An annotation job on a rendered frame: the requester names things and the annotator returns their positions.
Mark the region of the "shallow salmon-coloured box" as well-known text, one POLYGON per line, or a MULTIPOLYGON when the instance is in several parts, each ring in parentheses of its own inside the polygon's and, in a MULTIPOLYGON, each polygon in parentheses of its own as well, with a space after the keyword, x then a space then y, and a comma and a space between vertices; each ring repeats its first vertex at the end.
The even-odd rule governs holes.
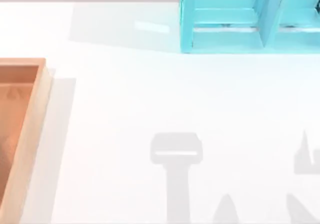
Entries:
POLYGON ((45 58, 0 58, 0 224, 19 224, 51 94, 45 58))

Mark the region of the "light blue rack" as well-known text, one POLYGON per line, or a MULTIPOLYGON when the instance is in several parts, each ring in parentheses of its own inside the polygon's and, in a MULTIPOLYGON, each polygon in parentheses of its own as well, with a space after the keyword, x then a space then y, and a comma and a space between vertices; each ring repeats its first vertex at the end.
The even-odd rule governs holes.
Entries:
POLYGON ((179 0, 180 50, 320 54, 320 0, 179 0))

